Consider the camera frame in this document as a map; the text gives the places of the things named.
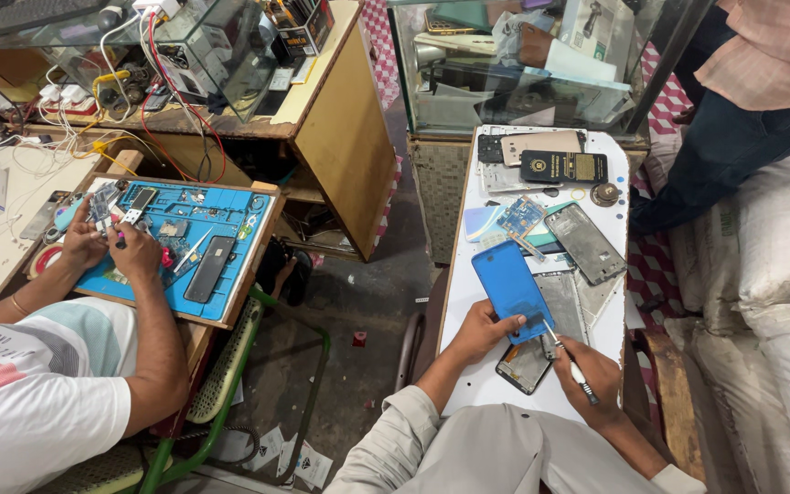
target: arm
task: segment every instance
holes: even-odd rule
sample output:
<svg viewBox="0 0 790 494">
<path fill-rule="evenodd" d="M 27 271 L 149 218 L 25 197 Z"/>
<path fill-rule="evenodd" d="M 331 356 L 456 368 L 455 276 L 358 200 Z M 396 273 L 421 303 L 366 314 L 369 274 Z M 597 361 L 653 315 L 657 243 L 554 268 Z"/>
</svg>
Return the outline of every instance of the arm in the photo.
<svg viewBox="0 0 790 494">
<path fill-rule="evenodd" d="M 559 335 L 560 341 L 575 358 L 587 384 L 599 398 L 599 403 L 590 406 L 587 395 L 578 387 L 571 376 L 571 364 L 565 350 L 556 348 L 554 370 L 571 406 L 581 415 L 587 425 L 598 432 L 621 457 L 639 474 L 652 481 L 665 492 L 706 492 L 702 482 L 687 476 L 675 466 L 669 465 L 635 428 L 627 415 L 618 408 L 617 395 L 620 387 L 620 366 L 586 344 Z"/>
<path fill-rule="evenodd" d="M 325 489 L 326 494 L 389 493 L 416 474 L 438 433 L 441 412 L 459 375 L 526 321 L 523 316 L 498 322 L 494 318 L 488 300 L 471 306 L 453 341 L 416 386 L 405 387 L 385 399 L 383 415 L 349 451 L 343 467 Z"/>
<path fill-rule="evenodd" d="M 84 221 L 90 204 L 85 199 L 75 210 L 60 258 L 13 296 L 0 301 L 0 322 L 17 322 L 38 309 L 62 301 L 84 272 L 99 264 L 108 252 L 108 245 L 93 222 Z"/>
<path fill-rule="evenodd" d="M 115 247 L 118 231 L 124 234 L 126 249 Z M 139 319 L 136 375 L 126 378 L 131 399 L 124 432 L 127 437 L 166 419 L 185 404 L 188 365 L 158 274 L 160 244 L 128 223 L 109 229 L 108 239 L 117 269 L 133 288 Z"/>
</svg>

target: hand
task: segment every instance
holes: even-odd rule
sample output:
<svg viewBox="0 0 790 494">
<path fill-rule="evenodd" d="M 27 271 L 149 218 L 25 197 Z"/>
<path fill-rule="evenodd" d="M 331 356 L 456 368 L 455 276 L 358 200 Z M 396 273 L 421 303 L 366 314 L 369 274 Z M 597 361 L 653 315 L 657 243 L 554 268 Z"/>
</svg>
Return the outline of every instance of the hand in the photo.
<svg viewBox="0 0 790 494">
<path fill-rule="evenodd" d="M 490 299 L 476 301 L 444 351 L 454 354 L 466 365 L 477 364 L 502 337 L 519 330 L 525 323 L 526 317 L 522 315 L 499 321 Z"/>
<path fill-rule="evenodd" d="M 571 376 L 569 355 L 562 348 L 556 347 L 554 370 L 571 406 L 596 432 L 600 432 L 609 425 L 619 424 L 626 418 L 626 415 L 617 406 L 620 366 L 614 360 L 600 354 L 586 344 L 563 335 L 556 335 L 556 337 L 563 342 L 563 346 L 575 358 L 577 366 L 580 367 L 581 373 L 587 379 L 587 384 L 599 399 L 599 403 L 590 406 L 587 395 Z"/>
<path fill-rule="evenodd" d="M 124 234 L 126 249 L 115 246 L 117 232 Z M 109 252 L 117 270 L 130 280 L 131 284 L 152 281 L 158 278 L 160 258 L 163 249 L 158 241 L 147 233 L 137 230 L 130 223 L 119 223 L 108 229 Z"/>
<path fill-rule="evenodd" d="M 94 222 L 86 221 L 91 210 L 91 197 L 93 194 L 85 197 L 75 209 L 75 216 L 72 217 L 72 222 L 66 230 L 63 251 L 58 261 L 81 271 L 99 264 L 105 253 L 109 251 L 102 234 L 96 231 Z"/>
</svg>

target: floor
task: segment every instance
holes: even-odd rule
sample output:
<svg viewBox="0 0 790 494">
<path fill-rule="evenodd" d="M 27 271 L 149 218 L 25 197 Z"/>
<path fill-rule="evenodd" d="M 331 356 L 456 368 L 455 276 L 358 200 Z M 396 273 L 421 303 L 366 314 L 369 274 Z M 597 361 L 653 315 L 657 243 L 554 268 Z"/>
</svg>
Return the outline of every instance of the floor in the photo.
<svg viewBox="0 0 790 494">
<path fill-rule="evenodd" d="M 349 449 L 380 416 L 398 367 L 405 324 L 424 303 L 436 270 L 426 253 L 416 185 L 406 152 L 406 113 L 399 96 L 384 113 L 390 141 L 405 161 L 392 197 L 389 226 L 368 264 L 324 258 L 313 270 L 307 297 L 296 314 L 325 328 L 332 346 L 306 440 L 334 464 L 328 481 Z M 364 348 L 353 334 L 366 331 Z M 273 315 L 262 320 L 249 354 L 243 387 L 246 401 L 235 405 L 229 424 L 248 424 L 264 434 L 279 425 L 289 440 L 297 433 L 320 355 L 313 331 Z M 374 407 L 365 409 L 367 400 Z M 275 462 L 262 471 L 276 474 Z M 308 488 L 297 480 L 296 487 Z"/>
</svg>

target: screen protector box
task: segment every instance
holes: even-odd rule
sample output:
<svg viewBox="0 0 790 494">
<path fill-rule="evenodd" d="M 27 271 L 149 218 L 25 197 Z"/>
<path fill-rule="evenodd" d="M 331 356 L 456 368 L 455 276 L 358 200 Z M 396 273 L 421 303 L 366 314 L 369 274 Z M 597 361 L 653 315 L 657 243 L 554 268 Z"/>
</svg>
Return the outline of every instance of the screen protector box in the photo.
<svg viewBox="0 0 790 494">
<path fill-rule="evenodd" d="M 328 0 L 320 0 L 306 24 L 281 28 L 279 37 L 285 41 L 291 56 L 319 56 L 334 25 L 335 17 Z"/>
</svg>

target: blue phone back cover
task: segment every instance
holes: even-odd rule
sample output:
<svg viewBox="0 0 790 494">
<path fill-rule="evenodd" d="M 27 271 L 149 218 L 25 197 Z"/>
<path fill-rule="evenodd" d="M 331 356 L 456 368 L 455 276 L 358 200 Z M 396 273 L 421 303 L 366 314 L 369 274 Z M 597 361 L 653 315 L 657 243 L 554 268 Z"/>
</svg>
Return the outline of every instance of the blue phone back cover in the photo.
<svg viewBox="0 0 790 494">
<path fill-rule="evenodd" d="M 499 319 L 515 314 L 526 316 L 520 336 L 507 335 L 511 343 L 523 343 L 544 334 L 547 328 L 544 327 L 543 319 L 554 329 L 548 304 L 535 284 L 517 242 L 501 242 L 475 255 L 471 258 L 471 264 Z"/>
</svg>

